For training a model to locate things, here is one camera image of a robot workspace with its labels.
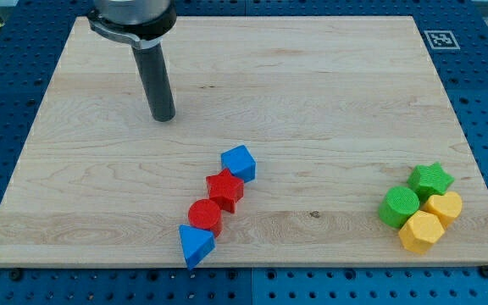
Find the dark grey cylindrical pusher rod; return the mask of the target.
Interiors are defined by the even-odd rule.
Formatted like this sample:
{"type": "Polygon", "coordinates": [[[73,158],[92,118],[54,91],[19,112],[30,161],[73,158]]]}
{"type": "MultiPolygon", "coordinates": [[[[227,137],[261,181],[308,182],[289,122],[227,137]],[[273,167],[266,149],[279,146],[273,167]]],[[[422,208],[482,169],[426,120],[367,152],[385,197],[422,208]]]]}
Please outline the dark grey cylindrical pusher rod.
{"type": "Polygon", "coordinates": [[[133,54],[152,117],[158,122],[172,120],[175,104],[161,45],[134,49],[133,54]]]}

